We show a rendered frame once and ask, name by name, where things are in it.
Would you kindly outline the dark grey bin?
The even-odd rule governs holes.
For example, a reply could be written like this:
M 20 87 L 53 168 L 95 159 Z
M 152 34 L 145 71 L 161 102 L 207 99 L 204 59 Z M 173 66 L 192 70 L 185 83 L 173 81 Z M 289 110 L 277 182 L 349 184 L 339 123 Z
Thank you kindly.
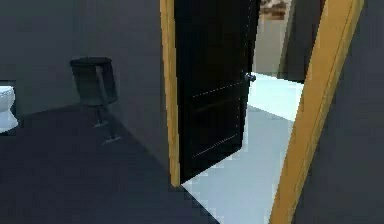
M 103 145 L 120 140 L 109 110 L 109 105 L 118 100 L 112 60 L 108 57 L 80 57 L 72 59 L 69 64 L 80 104 L 95 110 L 97 123 L 94 128 L 106 126 L 108 129 Z

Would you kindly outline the brown framed wall picture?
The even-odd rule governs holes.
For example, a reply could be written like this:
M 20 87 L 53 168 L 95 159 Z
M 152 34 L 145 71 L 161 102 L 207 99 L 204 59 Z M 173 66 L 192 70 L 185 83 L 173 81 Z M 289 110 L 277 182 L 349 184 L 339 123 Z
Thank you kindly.
M 260 17 L 264 20 L 283 20 L 290 0 L 261 0 Z

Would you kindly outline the yellow wooden door frame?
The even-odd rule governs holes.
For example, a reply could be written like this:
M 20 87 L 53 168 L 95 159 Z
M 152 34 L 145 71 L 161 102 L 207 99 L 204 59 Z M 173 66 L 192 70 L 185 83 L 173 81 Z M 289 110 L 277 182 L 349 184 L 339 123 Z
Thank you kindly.
M 160 1 L 170 182 L 180 181 L 175 0 Z M 268 224 L 293 224 L 336 85 L 367 0 L 325 0 Z

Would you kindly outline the white toilet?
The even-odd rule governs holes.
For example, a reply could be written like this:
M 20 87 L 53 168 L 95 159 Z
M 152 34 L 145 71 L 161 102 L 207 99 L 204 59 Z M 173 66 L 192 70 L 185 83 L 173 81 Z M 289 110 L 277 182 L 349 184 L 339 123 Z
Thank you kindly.
M 0 133 L 7 132 L 18 125 L 11 108 L 15 102 L 15 91 L 10 85 L 0 86 Z

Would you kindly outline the black room door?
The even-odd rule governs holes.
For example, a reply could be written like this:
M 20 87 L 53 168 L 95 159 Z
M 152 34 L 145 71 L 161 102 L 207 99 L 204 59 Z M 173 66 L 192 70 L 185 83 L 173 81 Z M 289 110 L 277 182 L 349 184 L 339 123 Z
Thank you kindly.
M 261 0 L 175 0 L 180 181 L 239 151 Z

